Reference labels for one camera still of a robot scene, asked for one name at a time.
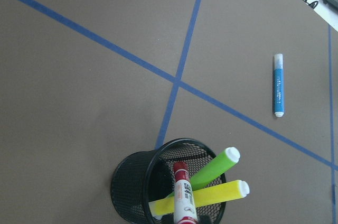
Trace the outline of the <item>yellow highlighter pen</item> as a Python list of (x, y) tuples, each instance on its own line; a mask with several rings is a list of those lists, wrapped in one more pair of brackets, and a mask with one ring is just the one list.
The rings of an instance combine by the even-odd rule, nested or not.
[[(235, 180), (193, 191), (193, 196), (195, 206), (199, 208), (242, 199), (249, 193), (250, 187), (246, 181)], [(148, 205), (153, 217), (167, 215), (174, 212), (174, 197), (155, 200)]]

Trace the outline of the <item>green highlighter pen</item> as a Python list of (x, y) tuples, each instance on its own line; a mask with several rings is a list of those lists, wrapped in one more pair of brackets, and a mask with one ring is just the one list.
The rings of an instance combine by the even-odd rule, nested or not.
[(190, 177), (192, 190), (205, 188), (208, 184), (234, 167), (240, 160), (241, 155), (236, 147), (227, 147), (207, 165)]

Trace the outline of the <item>blue marker pen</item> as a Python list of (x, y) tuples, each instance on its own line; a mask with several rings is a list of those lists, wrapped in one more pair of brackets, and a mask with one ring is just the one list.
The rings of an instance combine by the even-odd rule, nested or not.
[(274, 115), (283, 117), (285, 113), (284, 104), (284, 60), (283, 54), (274, 55)]

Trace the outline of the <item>red capped white marker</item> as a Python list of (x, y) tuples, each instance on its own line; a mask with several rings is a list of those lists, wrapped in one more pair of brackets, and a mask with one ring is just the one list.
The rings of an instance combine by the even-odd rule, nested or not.
[(188, 165), (182, 161), (175, 162), (173, 171), (175, 178), (174, 223), (198, 223)]

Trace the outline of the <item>black mesh pen cup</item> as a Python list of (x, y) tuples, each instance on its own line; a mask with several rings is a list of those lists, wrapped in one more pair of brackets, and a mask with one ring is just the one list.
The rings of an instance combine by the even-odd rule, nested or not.
[[(174, 139), (160, 148), (133, 153), (116, 167), (110, 195), (117, 213), (129, 223), (173, 223), (173, 215), (153, 217), (149, 202), (166, 198), (174, 190), (175, 162), (185, 162), (193, 176), (217, 155), (190, 138)], [(225, 173), (206, 187), (226, 182)]]

